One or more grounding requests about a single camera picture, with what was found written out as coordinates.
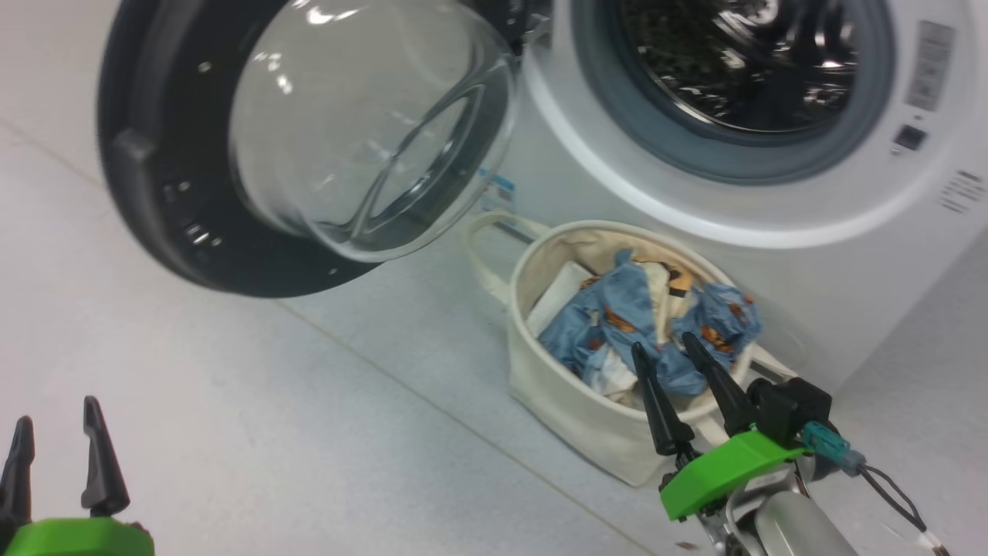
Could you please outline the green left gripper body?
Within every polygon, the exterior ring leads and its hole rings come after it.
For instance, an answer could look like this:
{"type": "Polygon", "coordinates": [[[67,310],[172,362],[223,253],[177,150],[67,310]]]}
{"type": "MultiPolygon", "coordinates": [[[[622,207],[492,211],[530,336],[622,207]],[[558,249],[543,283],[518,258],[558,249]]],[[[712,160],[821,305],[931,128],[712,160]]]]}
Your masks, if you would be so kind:
{"type": "Polygon", "coordinates": [[[151,535],[112,517],[52,518],[20,527],[3,555],[154,555],[151,535]]]}

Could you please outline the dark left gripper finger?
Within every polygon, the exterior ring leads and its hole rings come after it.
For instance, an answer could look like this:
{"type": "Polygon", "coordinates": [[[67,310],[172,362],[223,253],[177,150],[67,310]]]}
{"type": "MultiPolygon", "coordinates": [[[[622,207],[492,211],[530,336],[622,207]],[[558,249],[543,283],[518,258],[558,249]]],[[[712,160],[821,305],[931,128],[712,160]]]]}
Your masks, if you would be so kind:
{"type": "Polygon", "coordinates": [[[35,459],[34,422],[21,416],[2,471],[2,529],[17,529],[31,521],[31,465],[35,459]]]}
{"type": "Polygon", "coordinates": [[[113,517],[130,506],[130,495],[98,398],[83,401],[83,432],[89,440],[86,486],[81,506],[91,517],[113,517]]]}

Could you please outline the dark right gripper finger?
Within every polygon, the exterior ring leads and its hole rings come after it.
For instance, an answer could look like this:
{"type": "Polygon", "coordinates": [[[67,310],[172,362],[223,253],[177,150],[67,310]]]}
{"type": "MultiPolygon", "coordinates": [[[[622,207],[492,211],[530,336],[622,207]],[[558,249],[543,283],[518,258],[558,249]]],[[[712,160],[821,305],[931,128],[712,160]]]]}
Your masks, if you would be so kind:
{"type": "Polygon", "coordinates": [[[689,458],[695,434],[662,391],[655,362],[640,342],[631,346],[631,355],[655,451],[660,456],[689,458]]]}
{"type": "Polygon", "coordinates": [[[756,421],[756,407],[745,392],[692,332],[682,335],[682,345],[692,365],[705,377],[707,386],[716,399],[724,418],[727,436],[734,437],[751,430],[756,421]]]}

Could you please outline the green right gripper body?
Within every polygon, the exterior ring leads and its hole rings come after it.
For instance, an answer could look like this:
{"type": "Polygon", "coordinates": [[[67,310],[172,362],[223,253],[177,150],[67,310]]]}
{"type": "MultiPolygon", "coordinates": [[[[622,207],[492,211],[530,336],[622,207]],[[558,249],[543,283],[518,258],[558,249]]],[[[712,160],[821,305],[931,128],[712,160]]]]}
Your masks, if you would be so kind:
{"type": "Polygon", "coordinates": [[[806,453],[804,446],[784,446],[758,430],[737,434],[685,464],[660,489],[660,499],[670,520],[684,520],[806,453]]]}

